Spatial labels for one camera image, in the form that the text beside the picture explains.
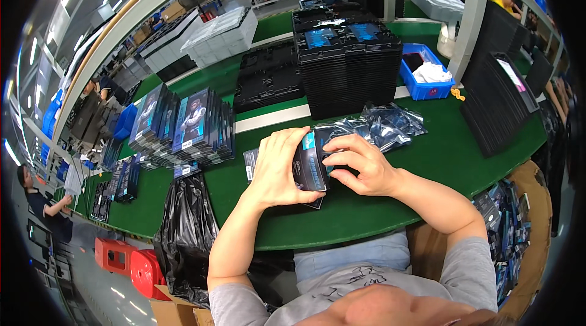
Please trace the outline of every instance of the red plastic stool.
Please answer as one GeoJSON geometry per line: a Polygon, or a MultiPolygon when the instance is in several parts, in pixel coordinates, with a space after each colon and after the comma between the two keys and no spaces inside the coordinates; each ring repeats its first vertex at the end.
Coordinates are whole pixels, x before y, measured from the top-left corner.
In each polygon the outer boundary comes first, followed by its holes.
{"type": "Polygon", "coordinates": [[[155,287],[155,284],[167,285],[165,276],[159,267],[155,250],[133,252],[130,264],[130,279],[142,295],[159,301],[171,300],[155,287]]]}
{"type": "Polygon", "coordinates": [[[96,238],[96,262],[107,271],[130,276],[131,254],[138,248],[124,241],[108,238],[96,238]],[[114,259],[108,258],[108,251],[114,253],[114,259]],[[124,262],[120,262],[120,254],[124,254],[124,262]]]}

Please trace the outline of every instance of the yellow shirt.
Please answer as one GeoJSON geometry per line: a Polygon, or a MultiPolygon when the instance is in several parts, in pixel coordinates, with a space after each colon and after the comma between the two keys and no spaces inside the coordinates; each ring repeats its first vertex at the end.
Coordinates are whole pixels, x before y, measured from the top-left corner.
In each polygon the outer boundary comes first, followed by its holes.
{"type": "Polygon", "coordinates": [[[510,14],[513,14],[514,13],[512,7],[505,7],[505,5],[503,4],[503,0],[491,0],[491,1],[495,2],[496,4],[498,4],[499,6],[501,6],[502,8],[504,8],[510,14]]]}

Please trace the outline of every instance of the hand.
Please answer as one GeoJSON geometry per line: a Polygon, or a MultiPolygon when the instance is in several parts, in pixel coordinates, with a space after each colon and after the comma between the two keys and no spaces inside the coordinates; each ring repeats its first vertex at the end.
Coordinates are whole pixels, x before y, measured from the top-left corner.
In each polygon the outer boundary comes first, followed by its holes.
{"type": "Polygon", "coordinates": [[[378,148],[357,134],[336,137],[324,146],[324,151],[334,153],[323,160],[326,166],[348,165],[360,171],[358,177],[347,169],[334,169],[333,177],[359,195],[370,197],[398,195],[401,187],[399,170],[393,168],[378,148]]]}
{"type": "Polygon", "coordinates": [[[265,210],[270,206],[312,202],[325,195],[325,192],[299,190],[293,181],[293,156],[308,132],[308,126],[291,128],[274,132],[260,141],[253,181],[240,202],[265,210]]]}
{"type": "Polygon", "coordinates": [[[67,203],[65,205],[71,205],[71,203],[73,202],[73,197],[67,194],[63,197],[63,200],[67,203]]]}

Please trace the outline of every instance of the gray t-shirt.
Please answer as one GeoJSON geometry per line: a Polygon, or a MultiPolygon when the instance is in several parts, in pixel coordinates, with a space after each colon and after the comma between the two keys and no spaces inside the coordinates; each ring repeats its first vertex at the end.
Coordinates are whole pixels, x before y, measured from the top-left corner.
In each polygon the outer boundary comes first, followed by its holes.
{"type": "Polygon", "coordinates": [[[349,264],[297,284],[296,299],[269,316],[254,289],[224,284],[210,292],[216,326],[292,325],[328,308],[352,290],[371,284],[390,284],[413,294],[431,295],[496,312],[496,276],[486,239],[461,240],[446,254],[438,283],[369,263],[349,264]]]}

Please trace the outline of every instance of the green table surface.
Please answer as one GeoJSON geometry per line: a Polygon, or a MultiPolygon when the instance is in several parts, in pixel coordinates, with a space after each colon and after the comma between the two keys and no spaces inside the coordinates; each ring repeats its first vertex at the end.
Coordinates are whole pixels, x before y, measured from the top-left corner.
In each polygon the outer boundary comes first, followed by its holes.
{"type": "MultiPolygon", "coordinates": [[[[417,12],[413,4],[406,4],[406,12],[407,8],[412,13],[417,12]]],[[[426,44],[438,55],[436,42],[440,31],[439,25],[396,22],[388,26],[403,42],[426,44]]],[[[254,41],[290,32],[290,28],[290,13],[260,20],[254,41]]],[[[439,57],[447,65],[448,61],[439,57]]],[[[218,91],[224,100],[231,102],[240,60],[241,55],[223,60],[172,84],[169,89],[185,97],[209,86],[218,91]]],[[[136,99],[146,95],[160,83],[162,81],[156,74],[145,79],[136,94],[136,99]]],[[[414,137],[410,146],[387,153],[387,159],[395,167],[405,168],[414,174],[444,183],[469,198],[526,161],[546,140],[541,121],[538,115],[535,115],[507,150],[485,159],[458,111],[460,101],[450,96],[443,100],[413,101],[405,98],[397,102],[421,112],[429,133],[414,137]]],[[[306,98],[278,103],[238,114],[237,120],[306,103],[306,98]]],[[[247,187],[242,153],[259,146],[260,139],[276,130],[313,125],[317,122],[307,117],[242,132],[236,136],[236,159],[205,169],[206,185],[220,226],[224,224],[240,194],[247,187]]],[[[131,154],[134,154],[134,151],[125,144],[120,158],[131,154]]],[[[104,173],[102,176],[93,176],[87,180],[85,194],[79,198],[77,204],[77,212],[88,215],[96,184],[110,178],[110,173],[104,173]]],[[[171,181],[171,170],[142,170],[138,181],[138,198],[130,204],[113,202],[108,226],[130,234],[152,237],[161,225],[165,197],[171,181]]],[[[332,180],[331,186],[319,211],[304,205],[267,210],[259,223],[255,248],[310,248],[380,234],[420,220],[414,211],[397,200],[360,197],[336,180],[332,180]]]]}

